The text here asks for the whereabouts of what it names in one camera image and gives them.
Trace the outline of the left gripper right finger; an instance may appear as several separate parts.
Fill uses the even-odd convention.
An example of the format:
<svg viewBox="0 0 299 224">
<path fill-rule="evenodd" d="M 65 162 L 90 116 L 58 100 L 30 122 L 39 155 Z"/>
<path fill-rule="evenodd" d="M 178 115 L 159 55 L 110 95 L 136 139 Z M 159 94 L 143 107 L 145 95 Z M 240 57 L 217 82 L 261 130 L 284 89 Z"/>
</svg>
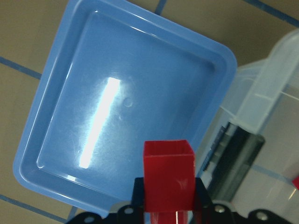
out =
<svg viewBox="0 0 299 224">
<path fill-rule="evenodd" d="M 204 186 L 204 183 L 199 177 L 196 177 L 193 211 L 203 211 L 204 209 L 209 209 L 212 204 L 212 200 Z"/>
</svg>

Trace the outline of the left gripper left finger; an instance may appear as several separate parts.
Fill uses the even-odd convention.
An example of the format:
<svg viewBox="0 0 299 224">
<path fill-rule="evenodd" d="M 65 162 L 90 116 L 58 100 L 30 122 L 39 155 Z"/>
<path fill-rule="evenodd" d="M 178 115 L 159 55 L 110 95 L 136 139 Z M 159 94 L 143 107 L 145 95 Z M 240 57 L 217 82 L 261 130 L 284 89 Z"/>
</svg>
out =
<svg viewBox="0 0 299 224">
<path fill-rule="evenodd" d="M 144 180 L 143 177 L 137 177 L 134 182 L 131 204 L 144 209 L 144 199 Z"/>
</svg>

